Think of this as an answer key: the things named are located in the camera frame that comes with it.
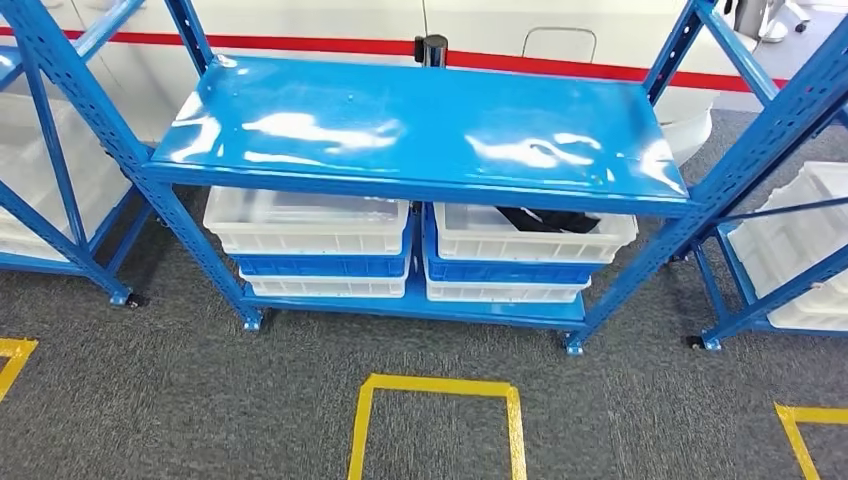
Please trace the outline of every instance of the shelf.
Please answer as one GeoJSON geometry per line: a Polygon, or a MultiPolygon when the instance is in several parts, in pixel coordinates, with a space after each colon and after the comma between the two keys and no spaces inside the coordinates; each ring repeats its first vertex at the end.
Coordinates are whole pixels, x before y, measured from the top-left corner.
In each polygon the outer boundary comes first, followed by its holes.
{"type": "Polygon", "coordinates": [[[635,83],[218,56],[145,173],[167,183],[680,216],[635,83]]]}
{"type": "Polygon", "coordinates": [[[424,276],[410,272],[403,298],[258,297],[245,285],[244,301],[283,310],[388,315],[419,319],[489,323],[552,330],[575,330],[583,323],[583,298],[572,303],[466,303],[427,300],[424,276]]]}
{"type": "Polygon", "coordinates": [[[18,47],[0,45],[0,90],[8,87],[23,71],[18,47]]]}

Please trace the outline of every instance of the white plastic crate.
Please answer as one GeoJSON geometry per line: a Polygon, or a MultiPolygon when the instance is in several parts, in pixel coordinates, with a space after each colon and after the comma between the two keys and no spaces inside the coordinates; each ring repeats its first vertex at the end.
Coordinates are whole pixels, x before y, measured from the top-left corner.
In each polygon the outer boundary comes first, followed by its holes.
{"type": "Polygon", "coordinates": [[[436,282],[430,280],[427,262],[424,275],[427,281],[427,299],[433,302],[495,302],[495,303],[571,303],[585,285],[548,283],[496,283],[496,282],[436,282]]]}
{"type": "Polygon", "coordinates": [[[396,255],[409,202],[212,187],[203,224],[236,254],[396,255]]]}
{"type": "Polygon", "coordinates": [[[768,314],[769,323],[778,328],[848,331],[848,311],[806,311],[797,302],[768,314]]]}
{"type": "Polygon", "coordinates": [[[631,215],[598,214],[589,233],[521,232],[495,207],[435,203],[439,256],[462,260],[610,263],[639,232],[631,215]]]}
{"type": "MultiPolygon", "coordinates": [[[[848,164],[809,162],[760,210],[844,196],[848,164]]],[[[728,239],[757,296],[763,297],[848,243],[848,206],[746,220],[728,239]]],[[[782,328],[848,329],[848,272],[816,285],[768,318],[782,328]]]]}
{"type": "MultiPolygon", "coordinates": [[[[76,192],[77,206],[89,240],[94,237],[106,216],[124,198],[131,186],[130,181],[114,162],[95,180],[96,188],[92,186],[86,191],[76,192]]],[[[52,223],[66,237],[72,239],[70,223],[61,204],[60,211],[54,216],[58,217],[52,223]]],[[[65,260],[64,256],[14,217],[12,220],[0,221],[0,252],[48,260],[65,260]]]]}
{"type": "Polygon", "coordinates": [[[244,275],[241,278],[263,297],[399,298],[406,293],[410,262],[402,277],[311,277],[244,275]]]}
{"type": "MultiPolygon", "coordinates": [[[[51,100],[50,107],[74,191],[99,188],[100,174],[115,162],[70,103],[51,100]]],[[[0,111],[0,181],[61,228],[64,208],[32,99],[0,93],[0,111]]],[[[0,208],[3,220],[14,217],[0,208]]]]}

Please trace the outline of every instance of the yellow tape marking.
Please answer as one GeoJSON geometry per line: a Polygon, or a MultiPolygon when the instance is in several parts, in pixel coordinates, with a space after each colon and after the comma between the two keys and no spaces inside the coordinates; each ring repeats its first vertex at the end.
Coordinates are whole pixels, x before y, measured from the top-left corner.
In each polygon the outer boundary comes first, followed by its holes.
{"type": "Polygon", "coordinates": [[[848,425],[848,409],[787,407],[777,403],[774,404],[774,409],[777,411],[777,417],[780,418],[780,423],[783,424],[783,429],[786,431],[787,438],[789,438],[789,445],[792,446],[792,450],[795,452],[795,458],[798,459],[798,464],[801,466],[801,472],[804,474],[804,478],[806,480],[821,480],[816,466],[813,465],[810,451],[807,450],[807,445],[801,437],[801,430],[798,429],[798,424],[848,425]]]}
{"type": "Polygon", "coordinates": [[[6,365],[0,369],[0,402],[12,386],[21,369],[24,368],[29,354],[35,350],[38,342],[35,340],[15,340],[0,338],[0,357],[9,357],[6,365]]]}
{"type": "Polygon", "coordinates": [[[348,480],[362,478],[365,464],[365,442],[374,390],[401,390],[406,392],[447,393],[452,395],[477,395],[506,399],[509,452],[513,480],[527,480],[527,463],[524,458],[524,427],[521,424],[521,401],[518,389],[506,382],[459,380],[455,378],[407,377],[404,375],[372,374],[359,389],[356,419],[353,424],[353,449],[350,453],[348,480]]]}

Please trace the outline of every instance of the white machine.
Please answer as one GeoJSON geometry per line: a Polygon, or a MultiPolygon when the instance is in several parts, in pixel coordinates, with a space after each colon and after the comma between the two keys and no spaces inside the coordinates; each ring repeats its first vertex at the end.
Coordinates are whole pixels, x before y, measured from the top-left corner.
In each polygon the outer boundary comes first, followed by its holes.
{"type": "MultiPolygon", "coordinates": [[[[44,0],[64,29],[90,25],[113,0],[44,0]]],[[[451,50],[649,68],[684,0],[204,0],[207,35],[412,40],[438,33],[451,50]]],[[[733,14],[728,22],[733,25],[733,14]]],[[[124,31],[175,34],[165,3],[148,0],[124,31]]],[[[743,37],[753,50],[756,42],[743,37]]],[[[13,41],[11,37],[0,37],[13,41]]],[[[246,53],[244,49],[216,51],[246,53]]],[[[264,51],[263,55],[415,65],[411,56],[264,51]]],[[[145,141],[156,142],[196,81],[182,45],[111,43],[90,62],[98,81],[145,141]]],[[[682,71],[735,74],[709,34],[682,71]]],[[[21,83],[18,89],[25,89],[21,83]]],[[[706,141],[718,92],[673,87],[656,106],[678,164],[706,141]]]]}

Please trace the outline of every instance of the plastic storage bin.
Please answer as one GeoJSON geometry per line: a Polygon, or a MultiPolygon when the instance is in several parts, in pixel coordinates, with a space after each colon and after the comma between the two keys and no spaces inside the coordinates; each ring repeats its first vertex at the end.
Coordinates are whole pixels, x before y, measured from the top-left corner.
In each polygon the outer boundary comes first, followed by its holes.
{"type": "Polygon", "coordinates": [[[443,259],[610,263],[636,239],[631,215],[600,214],[592,232],[520,232],[495,207],[435,203],[438,253],[443,259]]]}
{"type": "Polygon", "coordinates": [[[571,303],[591,285],[559,283],[438,282],[430,278],[427,262],[427,299],[434,302],[571,303]]]}
{"type": "Polygon", "coordinates": [[[396,255],[409,202],[212,187],[203,224],[232,254],[396,255]]]}
{"type": "MultiPolygon", "coordinates": [[[[848,164],[808,162],[760,210],[848,196],[848,164]]],[[[758,297],[848,243],[848,206],[750,219],[728,235],[758,297]]],[[[848,272],[768,315],[782,328],[848,330],[848,272]]]]}
{"type": "Polygon", "coordinates": [[[230,255],[243,275],[400,277],[412,251],[413,222],[403,232],[400,255],[230,255]]]}
{"type": "Polygon", "coordinates": [[[426,249],[427,272],[437,282],[506,282],[586,284],[603,263],[543,263],[528,261],[445,260],[438,255],[438,233],[431,204],[421,216],[422,248],[426,249]]]}
{"type": "MultiPolygon", "coordinates": [[[[82,210],[88,196],[115,186],[103,185],[104,172],[111,167],[118,175],[108,181],[122,181],[126,185],[129,182],[70,103],[51,100],[50,107],[80,214],[87,227],[99,224],[96,219],[87,219],[82,210]]],[[[4,113],[0,116],[0,181],[53,226],[63,230],[67,215],[32,99],[0,93],[0,111],[4,113]]],[[[0,237],[7,234],[32,237],[12,214],[0,208],[0,237]]]]}
{"type": "MultiPolygon", "coordinates": [[[[75,192],[77,207],[88,240],[95,237],[103,221],[126,196],[131,186],[130,181],[121,173],[118,164],[114,162],[110,163],[106,171],[95,180],[96,188],[92,186],[87,191],[75,192]]],[[[57,215],[55,221],[51,219],[51,222],[66,237],[73,238],[64,208],[55,215],[57,215]]],[[[12,220],[0,221],[0,252],[47,260],[67,260],[14,217],[12,220]]]]}
{"type": "Polygon", "coordinates": [[[239,275],[250,283],[253,293],[270,297],[372,297],[398,298],[406,293],[410,257],[399,277],[329,277],[239,275]]]}

